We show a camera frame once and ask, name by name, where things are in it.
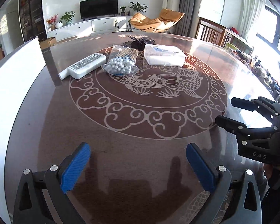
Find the red flower vase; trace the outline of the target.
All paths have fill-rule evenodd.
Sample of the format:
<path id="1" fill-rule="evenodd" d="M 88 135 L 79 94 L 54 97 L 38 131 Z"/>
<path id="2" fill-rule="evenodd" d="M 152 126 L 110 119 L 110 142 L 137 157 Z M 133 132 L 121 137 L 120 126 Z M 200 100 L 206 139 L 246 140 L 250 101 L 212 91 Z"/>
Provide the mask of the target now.
<path id="1" fill-rule="evenodd" d="M 46 23 L 48 24 L 50 30 L 55 30 L 55 24 L 57 22 L 58 14 L 50 16 L 50 18 L 46 19 Z"/>

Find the brown cardboard box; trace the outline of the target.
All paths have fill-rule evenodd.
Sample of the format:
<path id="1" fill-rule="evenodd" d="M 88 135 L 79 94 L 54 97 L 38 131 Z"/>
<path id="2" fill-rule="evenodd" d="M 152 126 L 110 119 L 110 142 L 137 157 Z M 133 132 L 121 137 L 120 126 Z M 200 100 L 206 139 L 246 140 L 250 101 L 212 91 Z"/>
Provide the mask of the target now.
<path id="1" fill-rule="evenodd" d="M 57 44 L 57 39 L 55 37 L 50 37 L 46 40 L 43 40 L 40 42 L 40 48 L 41 50 L 50 48 L 51 46 L 54 46 Z"/>

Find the white tv cabinet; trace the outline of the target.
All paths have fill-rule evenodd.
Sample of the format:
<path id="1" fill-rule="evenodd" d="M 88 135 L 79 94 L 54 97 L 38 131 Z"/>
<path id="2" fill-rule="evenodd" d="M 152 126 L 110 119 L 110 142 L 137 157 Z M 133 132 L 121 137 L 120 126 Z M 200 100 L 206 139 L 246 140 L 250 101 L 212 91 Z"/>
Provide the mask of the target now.
<path id="1" fill-rule="evenodd" d="M 57 41 L 66 38 L 82 38 L 90 35 L 131 30 L 131 16 L 104 17 L 87 21 L 71 23 L 48 32 L 47 38 L 55 37 Z"/>

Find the wooden side chair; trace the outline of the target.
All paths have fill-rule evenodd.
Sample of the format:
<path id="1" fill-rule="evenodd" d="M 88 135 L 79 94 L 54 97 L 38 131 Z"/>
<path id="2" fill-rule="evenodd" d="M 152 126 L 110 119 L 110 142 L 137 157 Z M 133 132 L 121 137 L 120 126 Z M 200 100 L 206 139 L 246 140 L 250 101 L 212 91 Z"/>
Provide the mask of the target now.
<path id="1" fill-rule="evenodd" d="M 227 28 L 211 20 L 199 17 L 195 39 L 223 47 Z"/>

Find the white cardboard box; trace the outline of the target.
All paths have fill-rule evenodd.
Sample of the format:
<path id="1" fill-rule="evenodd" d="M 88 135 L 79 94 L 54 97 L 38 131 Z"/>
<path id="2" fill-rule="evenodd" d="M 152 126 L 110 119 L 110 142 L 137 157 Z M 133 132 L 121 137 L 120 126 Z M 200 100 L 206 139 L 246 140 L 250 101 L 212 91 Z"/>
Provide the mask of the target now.
<path id="1" fill-rule="evenodd" d="M 10 223 L 4 188 L 7 146 L 18 111 L 45 67 L 38 38 L 16 48 L 0 61 L 0 217 Z"/>

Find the black television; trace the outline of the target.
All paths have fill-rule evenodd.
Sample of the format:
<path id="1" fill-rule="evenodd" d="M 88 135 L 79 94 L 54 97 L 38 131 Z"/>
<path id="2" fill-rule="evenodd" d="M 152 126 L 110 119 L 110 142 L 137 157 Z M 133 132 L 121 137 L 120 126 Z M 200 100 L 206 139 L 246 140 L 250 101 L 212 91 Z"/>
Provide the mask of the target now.
<path id="1" fill-rule="evenodd" d="M 85 0 L 80 2 L 81 19 L 96 18 L 118 13 L 118 0 Z"/>

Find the dark display shelf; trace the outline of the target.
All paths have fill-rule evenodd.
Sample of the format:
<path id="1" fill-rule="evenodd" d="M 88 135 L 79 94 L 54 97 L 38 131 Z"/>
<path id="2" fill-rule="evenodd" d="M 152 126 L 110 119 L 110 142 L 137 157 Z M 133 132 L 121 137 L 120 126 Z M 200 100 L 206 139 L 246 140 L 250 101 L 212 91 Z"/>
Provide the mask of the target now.
<path id="1" fill-rule="evenodd" d="M 18 0 L 21 32 L 24 42 L 35 37 L 47 39 L 43 19 L 42 0 Z"/>

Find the bag of cotton swabs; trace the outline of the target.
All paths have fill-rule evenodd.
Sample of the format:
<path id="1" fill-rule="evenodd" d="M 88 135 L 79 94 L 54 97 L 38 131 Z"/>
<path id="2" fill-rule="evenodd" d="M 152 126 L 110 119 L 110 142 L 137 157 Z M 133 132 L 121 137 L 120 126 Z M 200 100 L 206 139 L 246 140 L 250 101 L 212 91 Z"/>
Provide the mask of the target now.
<path id="1" fill-rule="evenodd" d="M 139 71 L 136 59 L 139 50 L 121 45 L 113 45 L 106 64 L 102 69 L 113 76 L 135 75 Z"/>

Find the green potted plant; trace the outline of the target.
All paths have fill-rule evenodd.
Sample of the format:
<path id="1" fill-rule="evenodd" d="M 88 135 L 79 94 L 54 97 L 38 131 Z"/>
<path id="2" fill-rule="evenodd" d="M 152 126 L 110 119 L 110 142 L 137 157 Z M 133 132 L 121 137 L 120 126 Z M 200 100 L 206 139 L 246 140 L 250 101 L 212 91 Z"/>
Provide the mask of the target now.
<path id="1" fill-rule="evenodd" d="M 74 11 L 66 11 L 60 18 L 60 21 L 64 22 L 66 25 L 71 24 L 75 15 L 76 13 Z"/>

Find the white lotion bottle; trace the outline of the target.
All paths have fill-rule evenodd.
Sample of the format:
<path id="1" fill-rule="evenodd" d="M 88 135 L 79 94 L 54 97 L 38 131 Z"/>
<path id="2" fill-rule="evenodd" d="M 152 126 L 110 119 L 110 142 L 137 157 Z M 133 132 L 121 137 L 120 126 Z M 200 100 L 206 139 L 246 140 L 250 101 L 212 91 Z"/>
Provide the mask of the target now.
<path id="1" fill-rule="evenodd" d="M 106 63 L 106 56 L 100 53 L 94 53 L 61 71 L 58 76 L 61 80 L 71 76 L 74 79 L 81 79 L 88 73 L 101 67 Z"/>

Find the grey curtain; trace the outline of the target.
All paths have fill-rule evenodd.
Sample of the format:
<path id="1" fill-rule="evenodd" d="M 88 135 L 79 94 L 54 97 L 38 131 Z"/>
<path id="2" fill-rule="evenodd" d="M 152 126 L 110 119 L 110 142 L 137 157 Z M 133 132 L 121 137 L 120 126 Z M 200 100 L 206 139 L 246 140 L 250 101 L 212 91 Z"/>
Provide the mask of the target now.
<path id="1" fill-rule="evenodd" d="M 179 11 L 184 16 L 176 24 L 175 34 L 194 38 L 198 26 L 201 0 L 180 0 Z"/>

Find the clear plastic container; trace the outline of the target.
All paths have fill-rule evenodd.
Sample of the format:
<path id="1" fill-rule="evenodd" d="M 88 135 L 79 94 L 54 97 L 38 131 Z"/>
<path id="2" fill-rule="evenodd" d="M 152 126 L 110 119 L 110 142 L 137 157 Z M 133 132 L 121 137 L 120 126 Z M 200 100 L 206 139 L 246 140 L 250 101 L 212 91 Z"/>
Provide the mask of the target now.
<path id="1" fill-rule="evenodd" d="M 150 66 L 182 67 L 186 55 L 176 46 L 145 45 L 144 57 Z"/>

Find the black hair clip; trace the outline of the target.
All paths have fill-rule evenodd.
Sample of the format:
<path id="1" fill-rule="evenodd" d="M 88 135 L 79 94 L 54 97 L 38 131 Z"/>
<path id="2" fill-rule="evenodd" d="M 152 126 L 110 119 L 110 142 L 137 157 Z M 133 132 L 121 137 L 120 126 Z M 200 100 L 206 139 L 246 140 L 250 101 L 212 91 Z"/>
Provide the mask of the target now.
<path id="1" fill-rule="evenodd" d="M 155 39 L 148 36 L 140 36 L 136 38 L 135 36 L 128 36 L 130 41 L 124 42 L 122 45 L 124 47 L 137 49 L 139 51 L 144 51 L 145 45 L 153 45 L 155 43 Z"/>

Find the orange lounge chair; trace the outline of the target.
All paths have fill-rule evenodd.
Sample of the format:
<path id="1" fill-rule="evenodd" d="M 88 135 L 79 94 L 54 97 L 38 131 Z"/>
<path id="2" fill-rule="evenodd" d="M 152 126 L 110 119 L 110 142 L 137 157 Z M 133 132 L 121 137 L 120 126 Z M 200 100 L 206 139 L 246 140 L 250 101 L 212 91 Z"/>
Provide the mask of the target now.
<path id="1" fill-rule="evenodd" d="M 145 15 L 137 12 L 130 19 L 130 24 L 142 32 L 162 33 L 167 32 L 171 27 L 176 25 L 183 17 L 184 13 L 169 9 L 162 9 L 159 17 L 150 19 Z"/>

